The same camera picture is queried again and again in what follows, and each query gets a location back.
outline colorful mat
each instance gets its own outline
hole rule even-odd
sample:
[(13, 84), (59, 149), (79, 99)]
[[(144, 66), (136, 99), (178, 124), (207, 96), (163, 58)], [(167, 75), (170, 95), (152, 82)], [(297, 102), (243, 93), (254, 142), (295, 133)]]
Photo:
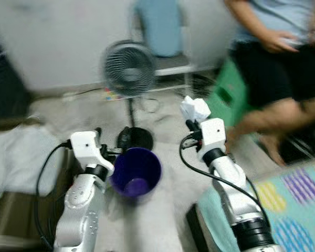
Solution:
[(315, 163), (295, 166), (256, 187), (276, 242), (286, 252), (315, 252)]

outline electric fan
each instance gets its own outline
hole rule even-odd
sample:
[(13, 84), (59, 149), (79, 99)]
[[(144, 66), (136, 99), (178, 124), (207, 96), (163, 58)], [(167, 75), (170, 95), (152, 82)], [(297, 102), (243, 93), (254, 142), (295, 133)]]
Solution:
[(121, 41), (106, 51), (105, 76), (108, 88), (128, 99), (131, 127), (119, 134), (117, 147), (153, 149), (153, 136), (135, 126), (133, 99), (155, 84), (154, 58), (147, 47), (132, 41)]

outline black shorts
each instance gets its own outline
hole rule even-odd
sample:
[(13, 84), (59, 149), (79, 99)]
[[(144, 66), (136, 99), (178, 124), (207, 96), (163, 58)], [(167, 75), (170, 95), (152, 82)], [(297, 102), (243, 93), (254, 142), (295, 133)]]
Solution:
[(315, 48), (271, 54), (260, 43), (239, 43), (232, 57), (249, 86), (252, 106), (263, 107), (284, 98), (315, 98)]

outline gray floor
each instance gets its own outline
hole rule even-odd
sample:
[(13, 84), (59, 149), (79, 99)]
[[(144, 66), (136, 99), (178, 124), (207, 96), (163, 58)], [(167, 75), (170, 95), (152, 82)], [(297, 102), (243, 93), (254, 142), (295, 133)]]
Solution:
[[(139, 109), (137, 102), (135, 116), (139, 127), (154, 133), (153, 152), (163, 165), (163, 178), (150, 201), (135, 207), (125, 204), (113, 190), (107, 191), (95, 251), (196, 251), (185, 213), (210, 186), (210, 180), (187, 169), (178, 156), (179, 142), (187, 134), (179, 109), (182, 98), (172, 90), (147, 96), (156, 98), (160, 109), (149, 113)], [(101, 127), (102, 142), (114, 146), (117, 134), (129, 124), (126, 105), (124, 100), (105, 101), (101, 91), (94, 91), (39, 100), (31, 111), (39, 114), (62, 140), (75, 131)], [(144, 100), (143, 106), (154, 110), (156, 102)], [(281, 171), (250, 137), (244, 137), (233, 154), (253, 180)], [(206, 169), (196, 160), (194, 150), (186, 150), (186, 157)]]

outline purple cup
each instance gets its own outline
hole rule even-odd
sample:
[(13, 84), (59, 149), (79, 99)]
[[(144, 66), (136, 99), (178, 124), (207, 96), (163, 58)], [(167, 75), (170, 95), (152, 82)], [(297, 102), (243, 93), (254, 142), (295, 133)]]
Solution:
[(153, 152), (130, 148), (116, 159), (111, 184), (120, 195), (137, 200), (156, 187), (161, 173), (160, 161)]

